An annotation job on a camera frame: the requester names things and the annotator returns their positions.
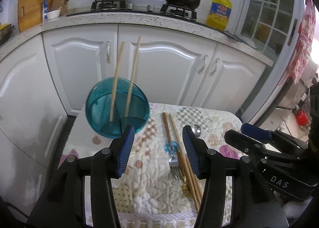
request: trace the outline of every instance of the pink floral curtain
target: pink floral curtain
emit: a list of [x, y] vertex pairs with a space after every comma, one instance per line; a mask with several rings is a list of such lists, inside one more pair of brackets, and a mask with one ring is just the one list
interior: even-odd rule
[[312, 40], [315, 32], [315, 6], [312, 0], [306, 0], [306, 9], [298, 33], [299, 38], [293, 56], [288, 65], [287, 72], [294, 82], [297, 83], [308, 63]]

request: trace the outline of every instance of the blue label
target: blue label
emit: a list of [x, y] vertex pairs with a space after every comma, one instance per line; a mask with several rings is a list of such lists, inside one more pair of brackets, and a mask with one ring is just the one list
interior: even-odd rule
[[216, 3], [216, 2], [212, 3], [211, 14], [215, 14], [218, 16], [229, 18], [231, 11], [232, 11], [232, 9], [230, 9], [224, 5], [221, 5], [221, 4]]

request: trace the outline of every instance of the cooking oil bottle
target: cooking oil bottle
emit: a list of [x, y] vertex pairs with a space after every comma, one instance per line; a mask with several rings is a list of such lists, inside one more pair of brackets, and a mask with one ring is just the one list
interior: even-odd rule
[[211, 11], [207, 18], [207, 25], [224, 31], [231, 11], [232, 4], [230, 0], [213, 0]]

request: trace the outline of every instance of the screw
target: screw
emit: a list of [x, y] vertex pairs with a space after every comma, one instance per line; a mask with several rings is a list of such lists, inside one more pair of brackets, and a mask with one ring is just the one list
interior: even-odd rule
[[210, 148], [210, 149], [207, 149], [207, 153], [210, 155], [214, 155], [214, 154], [216, 154], [216, 151], [214, 149]]
[[102, 154], [109, 154], [111, 152], [110, 148], [104, 148], [102, 149]]
[[248, 156], [243, 156], [242, 157], [242, 160], [246, 163], [249, 163], [250, 162], [250, 158]]
[[66, 158], [66, 160], [68, 162], [73, 162], [75, 160], [75, 156], [74, 155], [70, 155], [68, 158]]

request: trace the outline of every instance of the table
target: table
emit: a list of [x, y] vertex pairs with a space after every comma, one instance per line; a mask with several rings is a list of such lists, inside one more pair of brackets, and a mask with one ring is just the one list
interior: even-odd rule
[[[230, 112], [150, 103], [150, 117], [141, 131], [135, 134], [127, 168], [118, 180], [112, 179], [116, 208], [122, 228], [186, 228], [195, 223], [197, 213], [193, 200], [185, 196], [181, 180], [170, 172], [165, 151], [167, 142], [162, 112], [172, 113], [179, 136], [185, 125], [201, 126], [200, 136], [209, 148], [224, 156], [239, 159], [242, 153], [227, 145], [224, 134], [229, 129], [240, 131], [240, 120]], [[173, 129], [170, 125], [173, 140]], [[84, 107], [76, 118], [60, 160], [69, 155], [78, 158], [94, 155], [109, 147], [112, 139], [97, 134], [88, 124]], [[205, 180], [200, 180], [203, 192]], [[223, 225], [229, 223], [232, 201], [231, 177], [226, 181], [226, 201]], [[90, 204], [90, 179], [85, 183], [87, 224], [93, 226]]]

